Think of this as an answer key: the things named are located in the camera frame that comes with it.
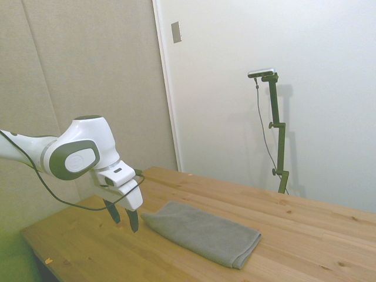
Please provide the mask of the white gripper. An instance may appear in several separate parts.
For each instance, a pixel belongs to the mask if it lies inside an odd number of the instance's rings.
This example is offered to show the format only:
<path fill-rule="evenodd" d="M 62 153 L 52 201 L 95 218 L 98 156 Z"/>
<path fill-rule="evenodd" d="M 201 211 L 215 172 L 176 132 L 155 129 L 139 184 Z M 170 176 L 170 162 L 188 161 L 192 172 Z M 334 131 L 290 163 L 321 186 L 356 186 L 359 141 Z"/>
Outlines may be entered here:
<path fill-rule="evenodd" d="M 118 172 L 115 170 L 102 172 L 91 170 L 90 176 L 94 184 L 95 195 L 104 199 L 103 202 L 113 221 L 116 224 L 121 222 L 120 214 L 113 204 L 117 202 L 118 205 L 126 209 L 132 232 L 137 232 L 139 229 L 137 209 L 143 204 L 143 198 L 138 182 L 134 179 L 135 171 L 124 173 L 123 170 Z"/>

